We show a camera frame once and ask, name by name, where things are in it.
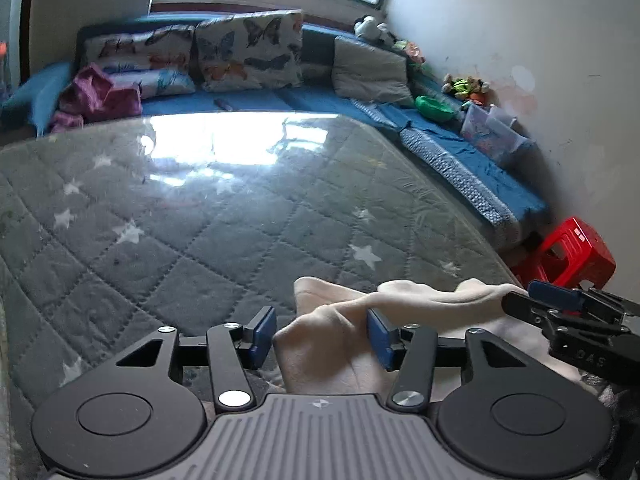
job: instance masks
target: gray gripper base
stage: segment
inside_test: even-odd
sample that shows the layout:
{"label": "gray gripper base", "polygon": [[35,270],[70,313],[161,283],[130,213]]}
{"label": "gray gripper base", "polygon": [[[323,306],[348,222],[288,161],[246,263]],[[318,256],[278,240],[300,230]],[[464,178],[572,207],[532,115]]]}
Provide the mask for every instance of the gray gripper base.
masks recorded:
{"label": "gray gripper base", "polygon": [[[149,478],[478,480],[490,476],[442,449],[423,418],[392,413],[373,395],[271,394],[256,410],[220,416],[194,452]],[[54,475],[50,480],[62,479]]]}

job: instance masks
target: patterned fabric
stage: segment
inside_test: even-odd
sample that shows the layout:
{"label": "patterned fabric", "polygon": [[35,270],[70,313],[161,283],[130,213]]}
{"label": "patterned fabric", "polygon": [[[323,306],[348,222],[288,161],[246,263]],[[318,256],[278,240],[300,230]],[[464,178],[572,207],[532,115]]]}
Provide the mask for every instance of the patterned fabric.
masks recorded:
{"label": "patterned fabric", "polygon": [[[364,103],[356,99],[352,99],[351,102],[379,123],[396,129],[404,126],[388,120],[374,103]],[[513,212],[455,156],[415,128],[403,129],[400,138],[409,150],[443,176],[489,221],[493,227],[489,242],[494,249],[499,251],[510,248],[522,241],[522,229]]]}
{"label": "patterned fabric", "polygon": [[196,28],[204,89],[227,92],[302,83],[301,10],[235,14]]}
{"label": "patterned fabric", "polygon": [[177,70],[145,70],[111,74],[116,86],[137,86],[140,97],[149,99],[162,95],[193,94],[196,85],[192,79]]}
{"label": "patterned fabric", "polygon": [[[457,207],[380,133],[342,116],[193,114],[102,123],[0,152],[0,297],[18,478],[30,417],[158,326],[203,335],[293,283],[511,282]],[[261,372],[275,380],[271,361]],[[248,374],[258,397],[265,380]],[[185,384],[210,400],[207,373]]]}
{"label": "patterned fabric", "polygon": [[84,44],[85,62],[96,62],[105,72],[124,72],[122,65],[128,70],[174,67],[188,72],[193,31],[191,25],[172,25],[141,34],[91,38]]}

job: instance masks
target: round disc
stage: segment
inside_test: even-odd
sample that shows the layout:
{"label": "round disc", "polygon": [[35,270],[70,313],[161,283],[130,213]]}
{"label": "round disc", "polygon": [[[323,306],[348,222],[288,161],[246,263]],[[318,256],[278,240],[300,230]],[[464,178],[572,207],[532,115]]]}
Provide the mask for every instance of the round disc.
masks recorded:
{"label": "round disc", "polygon": [[596,397],[552,372],[497,370],[438,410],[440,434],[462,460],[507,478],[561,478],[604,452],[611,418]]}
{"label": "round disc", "polygon": [[91,433],[122,435],[135,431],[151,417],[145,399],[130,394],[106,394],[85,402],[78,410],[78,422]]}

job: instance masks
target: butterfly print pillow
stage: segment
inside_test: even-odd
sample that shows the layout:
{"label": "butterfly print pillow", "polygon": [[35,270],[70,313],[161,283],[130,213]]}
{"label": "butterfly print pillow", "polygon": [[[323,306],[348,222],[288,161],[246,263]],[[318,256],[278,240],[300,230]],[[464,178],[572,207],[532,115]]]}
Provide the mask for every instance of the butterfly print pillow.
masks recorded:
{"label": "butterfly print pillow", "polygon": [[196,27],[198,65],[210,92],[302,82],[301,10],[236,14]]}
{"label": "butterfly print pillow", "polygon": [[118,87],[138,87],[143,100],[163,95],[193,94],[196,91],[196,85],[187,74],[170,68],[115,73],[111,79]]}
{"label": "butterfly print pillow", "polygon": [[126,65],[132,70],[171,68],[187,73],[191,60],[192,25],[172,25],[139,34],[112,34],[84,43],[84,61],[99,66]]}

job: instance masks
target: red plastic stool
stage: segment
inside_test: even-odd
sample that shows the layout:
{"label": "red plastic stool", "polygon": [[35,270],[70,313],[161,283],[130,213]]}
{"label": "red plastic stool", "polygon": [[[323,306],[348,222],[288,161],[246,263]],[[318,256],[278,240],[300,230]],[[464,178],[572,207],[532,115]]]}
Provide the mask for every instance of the red plastic stool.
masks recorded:
{"label": "red plastic stool", "polygon": [[600,235],[576,217],[565,220],[533,254],[511,269],[524,288],[532,280],[567,288],[588,280],[602,288],[615,270],[616,261]]}

